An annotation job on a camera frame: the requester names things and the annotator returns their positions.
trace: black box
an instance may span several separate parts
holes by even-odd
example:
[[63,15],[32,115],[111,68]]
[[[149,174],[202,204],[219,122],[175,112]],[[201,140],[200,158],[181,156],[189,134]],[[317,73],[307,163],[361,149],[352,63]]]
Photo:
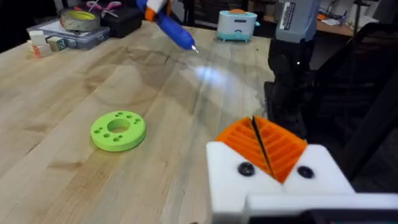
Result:
[[101,26],[111,28],[111,37],[122,38],[132,31],[140,28],[144,18],[143,13],[138,8],[121,6],[113,9],[113,13],[119,17],[106,14],[101,20]]

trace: wooden tabletop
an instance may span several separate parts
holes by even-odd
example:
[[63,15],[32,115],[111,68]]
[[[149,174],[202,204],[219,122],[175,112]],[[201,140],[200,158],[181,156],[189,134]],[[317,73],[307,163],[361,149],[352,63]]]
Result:
[[[261,114],[269,39],[215,40],[189,28],[199,54],[154,24],[90,51],[0,54],[0,223],[202,223],[205,145]],[[128,110],[147,124],[133,150],[93,146],[90,126]]]
[[[268,22],[275,22],[272,16],[264,16],[264,20]],[[331,34],[345,35],[348,37],[352,37],[354,34],[354,32],[346,25],[329,26],[328,24],[325,24],[318,20],[317,20],[317,30]]]

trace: blue handle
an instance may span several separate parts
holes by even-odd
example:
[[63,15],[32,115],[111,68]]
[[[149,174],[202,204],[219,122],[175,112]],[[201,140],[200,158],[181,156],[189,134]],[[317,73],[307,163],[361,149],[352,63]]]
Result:
[[159,12],[157,14],[156,23],[178,46],[184,50],[192,50],[192,46],[195,45],[195,41],[191,34],[172,18],[166,16],[163,12]]

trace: small cube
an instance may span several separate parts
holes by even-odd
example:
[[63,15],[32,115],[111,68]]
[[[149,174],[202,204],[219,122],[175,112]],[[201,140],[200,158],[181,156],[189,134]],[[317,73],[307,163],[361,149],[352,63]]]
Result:
[[29,31],[30,39],[32,40],[33,45],[45,45],[47,42],[45,41],[46,35],[44,35],[43,31],[35,30]]
[[51,50],[54,52],[58,52],[67,47],[67,42],[61,37],[50,37],[47,39],[47,43],[49,43]]
[[40,58],[49,56],[51,54],[51,48],[49,44],[33,45],[33,49],[36,56]]
[[33,44],[31,40],[27,40],[27,47],[31,52],[35,52],[35,49],[33,48]]

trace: tape roll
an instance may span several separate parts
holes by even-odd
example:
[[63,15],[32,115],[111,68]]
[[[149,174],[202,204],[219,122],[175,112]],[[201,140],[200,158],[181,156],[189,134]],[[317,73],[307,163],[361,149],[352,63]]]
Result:
[[93,13],[65,9],[61,12],[61,25],[65,30],[90,32],[100,28],[100,18]]

